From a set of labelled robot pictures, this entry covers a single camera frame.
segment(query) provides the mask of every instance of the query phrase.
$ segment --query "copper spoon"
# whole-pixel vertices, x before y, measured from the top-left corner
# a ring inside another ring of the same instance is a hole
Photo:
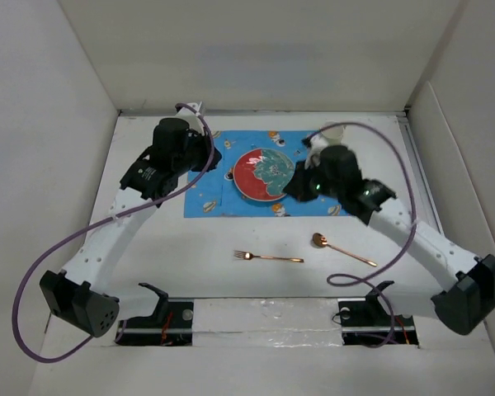
[[[331,245],[330,243],[328,243],[326,237],[324,237],[324,235],[322,235],[320,233],[315,233],[312,236],[312,242],[318,248],[329,247],[329,248],[332,248],[333,250],[337,250],[338,252],[346,254],[347,256],[353,257],[356,260],[359,260],[360,262],[364,262],[365,264],[368,264],[369,266],[378,266],[375,262],[372,262],[371,260],[367,260],[366,258],[357,256],[354,253],[347,252],[346,250],[343,250],[339,247],[335,247],[335,246]]]

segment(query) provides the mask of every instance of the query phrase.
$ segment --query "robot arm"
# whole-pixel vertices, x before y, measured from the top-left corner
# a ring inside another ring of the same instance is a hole
[[[149,316],[161,320],[167,309],[167,293],[146,283],[113,290],[111,275],[139,228],[159,205],[132,209],[169,195],[177,188],[179,176],[201,172],[209,156],[209,141],[194,114],[182,109],[177,117],[160,121],[153,132],[153,144],[120,181],[109,210],[114,220],[93,231],[58,274],[47,271],[42,276],[40,288],[54,316],[94,337],[106,334],[116,320]],[[208,170],[220,159],[215,150]]]
[[[346,146],[328,146],[320,134],[304,142],[309,156],[297,164],[285,192],[299,201],[319,195],[337,198],[346,212],[402,247],[413,222],[394,192],[380,181],[363,179],[356,155]],[[378,288],[395,314],[438,318],[452,331],[469,334],[495,309],[495,257],[481,259],[428,224],[417,221],[416,226],[407,253],[436,279],[436,287],[420,290],[386,281]],[[371,309],[387,311],[375,293],[371,292],[367,301],[373,305]]]

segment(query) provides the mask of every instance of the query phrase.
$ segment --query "fork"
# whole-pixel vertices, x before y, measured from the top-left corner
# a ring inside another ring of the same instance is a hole
[[[258,256],[250,252],[242,252],[240,250],[234,251],[234,256],[242,260],[252,260],[253,258],[262,258],[265,260],[281,260],[284,262],[304,262],[302,258],[290,258],[290,257],[274,257],[274,256]]]

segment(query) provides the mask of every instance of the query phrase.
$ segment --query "plate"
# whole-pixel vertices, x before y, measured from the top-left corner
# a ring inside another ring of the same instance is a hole
[[[237,188],[250,200],[272,202],[285,196],[284,187],[294,176],[295,165],[288,156],[272,148],[245,153],[234,166]]]

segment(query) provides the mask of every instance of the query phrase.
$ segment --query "red wire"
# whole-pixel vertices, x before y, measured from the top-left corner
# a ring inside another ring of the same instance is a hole
[[[411,345],[411,343],[409,342],[409,337],[407,335],[407,332],[405,331],[405,326],[403,326],[403,323],[402,321],[400,320],[400,318],[396,317],[396,322],[399,323],[399,325],[402,327],[402,331],[403,331],[403,335],[405,336],[405,343],[407,345]]]
[[[162,327],[162,341],[159,343],[159,345],[162,345],[167,339],[167,334],[165,332],[168,330],[168,327],[171,325],[172,316],[174,316],[174,314],[171,312],[167,316],[167,322]]]

